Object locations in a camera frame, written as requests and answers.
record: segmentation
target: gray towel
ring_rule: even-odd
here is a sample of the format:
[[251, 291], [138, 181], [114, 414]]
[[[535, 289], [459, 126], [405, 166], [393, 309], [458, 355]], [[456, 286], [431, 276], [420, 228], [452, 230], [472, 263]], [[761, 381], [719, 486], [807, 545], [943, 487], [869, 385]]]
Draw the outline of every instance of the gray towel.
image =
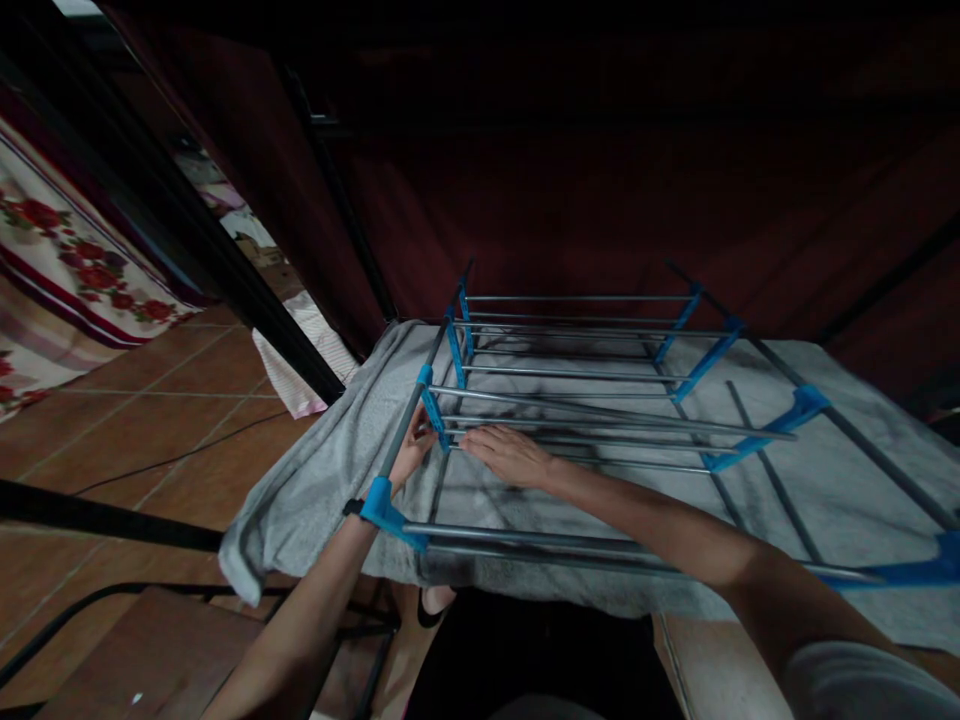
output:
[[[354, 378], [343, 398], [290, 449], [251, 490], [220, 551], [224, 574], [248, 602], [259, 600], [261, 583], [272, 569], [301, 576], [314, 562], [341, 521], [344, 503], [358, 496], [378, 472], [383, 454], [409, 397], [436, 329], [416, 322], [392, 326]], [[709, 340], [678, 340], [667, 371], [683, 374], [703, 355]], [[523, 348], [518, 339], [495, 339]], [[772, 347], [816, 384], [880, 449], [920, 482], [945, 507], [960, 505], [958, 456], [954, 449], [907, 416], [877, 390], [857, 380], [821, 348], [810, 343], [775, 342]], [[610, 342], [584, 343], [591, 354], [623, 353]], [[596, 363], [480, 355], [476, 364], [598, 369]], [[436, 382], [454, 385], [449, 349], [434, 363]], [[604, 370], [651, 373], [650, 366], [607, 361]], [[749, 343], [735, 344], [684, 401], [691, 417], [740, 424], [725, 380], [733, 380], [754, 424], [787, 410], [793, 386]], [[656, 392], [659, 385], [596, 380], [546, 379], [473, 373], [469, 387], [488, 392]], [[449, 412], [454, 402], [444, 397]], [[676, 417], [667, 400], [573, 400]], [[576, 419], [573, 414], [487, 401], [465, 400], [461, 414]], [[597, 416], [582, 415], [583, 419]], [[623, 431], [609, 431], [628, 436]], [[816, 418], [799, 431], [799, 442], [777, 441], [770, 458], [811, 534], [829, 563], [872, 565], [923, 560], [936, 552], [938, 527], [833, 424]], [[645, 437], [689, 442], [689, 436], [645, 433]], [[713, 436], [732, 444], [737, 438]], [[690, 452], [584, 448], [602, 458], [644, 459], [699, 464]], [[426, 521], [440, 477], [439, 447], [395, 500], [410, 520]], [[601, 466], [601, 471], [653, 487], [708, 512], [727, 517], [710, 479], [704, 475]], [[765, 471], [748, 458], [721, 477], [754, 534], [805, 558]], [[489, 528], [623, 537], [613, 529], [537, 491], [506, 487], [475, 459], [455, 452], [443, 481], [437, 522]], [[685, 579], [665, 579], [608, 571], [464, 558], [428, 552], [417, 556], [396, 538], [381, 534], [363, 568], [374, 576], [415, 584], [472, 584], [516, 597], [565, 599], [606, 612], [638, 617], [668, 610], [706, 618], [729, 618], [730, 609], [705, 587]], [[898, 642], [960, 650], [960, 588], [858, 590], [847, 597]]]

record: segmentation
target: blue plastic connector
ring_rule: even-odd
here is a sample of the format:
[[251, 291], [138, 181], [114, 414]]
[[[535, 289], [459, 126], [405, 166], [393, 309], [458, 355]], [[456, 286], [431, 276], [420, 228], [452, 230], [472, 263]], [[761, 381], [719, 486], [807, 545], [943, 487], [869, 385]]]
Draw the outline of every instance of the blue plastic connector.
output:
[[[677, 321], [673, 324], [674, 330], [682, 330], [683, 326], [687, 324], [687, 321], [690, 319], [690, 316], [693, 315], [693, 311], [697, 309], [697, 305], [700, 304], [700, 294], [703, 292], [703, 285], [700, 283], [692, 283], [690, 285], [690, 294], [693, 295], [690, 298], [690, 301], [687, 303], [686, 307], [683, 308], [683, 312], [680, 313], [680, 317], [677, 318]], [[673, 341], [677, 339], [676, 335], [671, 335], [666, 339], [663, 345], [660, 346], [660, 350], [657, 351], [657, 357], [654, 358], [654, 362], [659, 365], [667, 357], [667, 350], [670, 349], [670, 346], [673, 345]]]
[[[466, 277], [460, 278], [460, 312], [463, 313], [463, 321], [470, 322], [470, 306], [467, 305]], [[464, 328], [464, 331], [464, 337], [467, 341], [467, 357], [472, 358], [477, 352], [477, 349], [473, 344], [473, 328]]]
[[440, 405], [437, 403], [437, 398], [430, 392], [430, 386], [433, 384], [433, 367], [424, 365], [420, 368], [417, 382], [423, 383], [420, 399], [423, 400], [423, 406], [427, 409], [430, 424], [433, 425], [433, 429], [440, 436], [440, 447], [445, 453], [448, 453], [450, 452], [450, 436], [447, 435], [447, 429], [443, 424], [443, 415], [440, 414]]
[[720, 358], [726, 355], [727, 350], [733, 346], [737, 338], [740, 337], [740, 333], [743, 332], [744, 327], [746, 327], [740, 318], [734, 317], [733, 315], [723, 321], [723, 326], [730, 331], [730, 334], [726, 337], [719, 338], [713, 344], [713, 347], [707, 351], [707, 354], [700, 358], [700, 362], [690, 371], [690, 379], [685, 380], [680, 387], [677, 388], [676, 397], [673, 398], [675, 403], [682, 402], [683, 399], [690, 394], [694, 386], [700, 382], [700, 378], [706, 375], [707, 371], [716, 365]]
[[[804, 423], [819, 415], [825, 408], [830, 407], [830, 401], [813, 385], [801, 385], [793, 391], [793, 407], [787, 410], [776, 420], [770, 421], [763, 427], [771, 432], [792, 432]], [[711, 472], [720, 472], [731, 465], [743, 460], [773, 442], [770, 438], [748, 437], [736, 445], [736, 455], [708, 455], [702, 454], [703, 464]]]
[[467, 387], [467, 374], [463, 371], [463, 358], [460, 355], [460, 338], [457, 329], [453, 326], [453, 306], [447, 308], [447, 340], [450, 341], [450, 355], [453, 357], [453, 366], [457, 370], [457, 386], [463, 390]]
[[390, 478], [378, 475], [373, 479], [370, 492], [360, 510], [360, 517], [369, 520], [381, 530], [400, 538], [417, 552], [425, 552], [429, 538], [426, 535], [411, 535], [403, 531], [407, 519], [390, 502], [393, 493], [393, 483]]
[[823, 578], [836, 590], [882, 590], [891, 587], [944, 587], [960, 585], [960, 531], [937, 535], [940, 552], [933, 560], [896, 565], [857, 568], [878, 575], [884, 583], [866, 583], [839, 578]]

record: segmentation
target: tile floor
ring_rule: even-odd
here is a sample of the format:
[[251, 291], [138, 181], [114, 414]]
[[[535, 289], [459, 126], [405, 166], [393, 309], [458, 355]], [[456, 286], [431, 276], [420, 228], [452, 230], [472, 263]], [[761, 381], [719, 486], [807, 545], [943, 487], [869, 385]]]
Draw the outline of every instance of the tile floor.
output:
[[[284, 266], [264, 276], [281, 299], [302, 289]], [[0, 477], [76, 492], [272, 415], [278, 417], [209, 450], [84, 497], [222, 530], [247, 491], [314, 422], [285, 413], [249, 331], [218, 306], [0, 425]], [[70, 603], [106, 585], [225, 583], [212, 554], [15, 523], [0, 523], [0, 558], [8, 577], [0, 592], [0, 665]], [[0, 708], [49, 698], [131, 602], [114, 596], [72, 620], [0, 691]], [[261, 616], [267, 609], [242, 608], [236, 598], [222, 603]], [[358, 690], [350, 678], [372, 659], [366, 650], [345, 646], [338, 656], [331, 677], [340, 699], [328, 703], [328, 715], [338, 717], [338, 707], [350, 704]]]

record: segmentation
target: clothes drying rack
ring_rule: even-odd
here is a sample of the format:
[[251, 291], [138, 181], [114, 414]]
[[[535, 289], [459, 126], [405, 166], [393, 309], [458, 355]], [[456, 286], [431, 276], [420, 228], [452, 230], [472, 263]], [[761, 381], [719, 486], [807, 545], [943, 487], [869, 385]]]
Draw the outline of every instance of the clothes drying rack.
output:
[[[743, 322], [727, 311], [716, 298], [702, 285], [691, 280], [680, 268], [669, 261], [668, 267], [682, 279], [689, 291], [683, 295], [583, 295], [583, 296], [488, 296], [469, 295], [467, 278], [472, 268], [471, 260], [457, 283], [446, 314], [437, 329], [436, 337], [427, 353], [424, 365], [413, 387], [410, 399], [397, 426], [390, 448], [384, 459], [380, 474], [374, 479], [361, 516], [373, 522], [383, 530], [410, 544], [417, 552], [444, 552], [473, 557], [488, 557], [530, 563], [548, 563], [572, 567], [595, 568], [619, 572], [658, 575], [667, 577], [687, 577], [679, 570], [664, 563], [649, 551], [631, 540], [585, 537], [519, 530], [496, 530], [479, 527], [437, 524], [433, 520], [439, 504], [443, 487], [443, 477], [447, 471], [450, 453], [459, 450], [454, 438], [463, 435], [469, 427], [496, 422], [521, 428], [558, 429], [576, 428], [578, 430], [620, 430], [631, 433], [654, 432], [663, 434], [686, 434], [691, 442], [679, 442], [662, 439], [613, 438], [606, 435], [534, 435], [547, 445], [589, 445], [617, 446], [631, 448], [649, 448], [658, 451], [677, 451], [689, 455], [696, 452], [700, 456], [700, 465], [670, 464], [646, 462], [643, 460], [616, 460], [606, 458], [582, 457], [555, 453], [584, 464], [621, 466], [657, 471], [691, 473], [706, 475], [717, 490], [730, 520], [746, 532], [742, 516], [730, 494], [724, 486], [720, 473], [740, 462], [749, 455], [757, 454], [773, 489], [790, 519], [809, 559], [799, 561], [824, 581], [838, 589], [843, 588], [883, 588], [921, 585], [955, 585], [960, 583], [960, 524], [949, 512], [936, 503], [912, 478], [894, 465], [880, 452], [852, 423], [849, 422], [830, 401], [807, 383], [795, 370], [789, 367], [763, 341], [748, 337], [754, 347], [795, 386], [793, 404], [782, 415], [763, 427], [755, 427], [732, 382], [727, 386], [731, 399], [740, 415], [742, 425], [727, 425], [702, 420], [691, 420], [687, 415], [683, 400], [696, 387], [706, 373], [723, 357], [737, 339], [745, 336]], [[689, 330], [688, 322], [701, 302], [706, 301], [718, 310], [724, 318], [724, 327], [718, 330]], [[537, 303], [572, 307], [577, 303], [598, 304], [604, 302], [621, 303], [664, 303], [676, 305], [682, 303], [682, 310], [676, 317], [634, 318], [630, 316], [597, 317], [583, 315], [535, 315], [527, 313], [500, 313], [477, 310], [487, 303], [514, 304]], [[552, 324], [534, 324], [548, 322]], [[515, 352], [511, 349], [480, 347], [483, 338], [496, 336], [501, 339], [548, 338], [555, 340], [598, 340], [606, 342], [624, 342], [640, 344], [643, 354], [631, 357], [632, 361], [653, 367], [654, 373], [636, 374], [623, 372], [580, 371], [569, 369], [551, 369], [515, 367], [511, 365], [492, 366], [477, 364], [478, 354], [501, 354], [511, 356], [531, 355]], [[671, 345], [677, 337], [711, 338], [714, 340], [704, 356], [694, 368], [685, 375], [671, 375], [664, 368], [664, 361]], [[444, 341], [450, 344], [453, 364], [456, 369], [457, 387], [434, 384], [433, 362]], [[590, 359], [603, 360], [603, 356]], [[659, 387], [659, 392], [651, 393], [565, 393], [566, 398], [603, 397], [623, 399], [664, 399], [672, 402], [676, 416], [638, 413], [621, 409], [605, 408], [599, 405], [584, 405], [555, 399], [555, 394], [500, 394], [472, 390], [468, 379], [476, 373], [497, 373], [533, 377], [564, 377], [584, 380], [630, 381]], [[449, 395], [457, 398], [453, 411], [444, 414], [438, 399]], [[540, 418], [501, 418], [460, 413], [460, 403], [464, 398], [486, 400], [514, 406], [533, 406], [563, 412], [576, 412], [591, 416], [584, 420], [558, 420]], [[430, 423], [439, 435], [439, 447], [443, 452], [440, 468], [440, 482], [433, 498], [433, 507], [429, 522], [411, 522], [391, 504], [392, 486], [388, 476], [400, 450], [410, 420], [418, 403], [423, 402], [430, 417]], [[789, 492], [778, 476], [764, 447], [771, 442], [795, 442], [794, 433], [814, 417], [823, 414], [828, 417], [864, 454], [878, 465], [908, 497], [924, 510], [943, 529], [936, 539], [940, 548], [937, 557], [932, 560], [913, 563], [870, 567], [846, 567], [824, 562], [804, 524], [798, 508], [792, 502]], [[734, 445], [715, 445], [707, 438], [742, 437]]]

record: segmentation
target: black cable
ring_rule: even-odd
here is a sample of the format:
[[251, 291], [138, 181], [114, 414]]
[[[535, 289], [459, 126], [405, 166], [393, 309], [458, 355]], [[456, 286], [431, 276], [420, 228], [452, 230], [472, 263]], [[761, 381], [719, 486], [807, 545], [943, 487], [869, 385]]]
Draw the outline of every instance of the black cable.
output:
[[279, 412], [279, 413], [277, 413], [276, 415], [270, 415], [269, 417], [261, 418], [260, 420], [256, 420], [256, 421], [250, 423], [249, 425], [244, 425], [244, 426], [243, 426], [242, 428], [240, 428], [239, 430], [234, 430], [232, 433], [229, 433], [229, 434], [227, 434], [227, 435], [224, 435], [224, 436], [223, 436], [222, 438], [220, 438], [219, 440], [214, 440], [213, 442], [207, 443], [206, 445], [201, 445], [200, 447], [194, 448], [194, 449], [191, 450], [190, 452], [184, 453], [183, 455], [180, 455], [180, 456], [178, 456], [178, 457], [169, 458], [169, 459], [164, 460], [164, 461], [162, 461], [162, 462], [154, 463], [153, 465], [148, 465], [148, 466], [145, 467], [145, 468], [140, 468], [139, 470], [131, 470], [130, 472], [126, 472], [126, 473], [124, 473], [123, 475], [117, 475], [116, 477], [107, 478], [106, 480], [100, 480], [99, 482], [93, 483], [93, 485], [87, 485], [87, 487], [85, 487], [85, 488], [83, 488], [83, 489], [81, 489], [81, 490], [77, 490], [76, 492], [70, 493], [70, 497], [78, 497], [78, 496], [80, 496], [80, 495], [83, 495], [85, 492], [90, 492], [91, 490], [93, 490], [93, 489], [95, 489], [95, 488], [103, 487], [104, 485], [109, 485], [110, 483], [115, 483], [115, 482], [117, 482], [118, 480], [126, 480], [128, 477], [133, 477], [134, 475], [139, 475], [140, 473], [146, 472], [147, 470], [153, 470], [153, 469], [155, 469], [155, 468], [162, 467], [163, 465], [169, 465], [170, 463], [178, 462], [178, 461], [180, 461], [180, 460], [183, 460], [184, 458], [190, 457], [191, 455], [196, 455], [196, 454], [197, 454], [198, 452], [200, 452], [201, 450], [206, 450], [207, 448], [212, 448], [214, 445], [217, 445], [217, 444], [219, 444], [219, 443], [222, 443], [224, 440], [229, 440], [229, 439], [232, 438], [234, 435], [238, 435], [238, 434], [242, 433], [244, 430], [249, 430], [249, 429], [252, 428], [254, 425], [259, 425], [259, 424], [262, 423], [262, 422], [267, 422], [267, 420], [273, 420], [273, 419], [275, 419], [275, 418], [280, 417], [281, 415], [286, 415], [286, 414], [287, 414], [287, 412], [284, 411], [284, 412]]

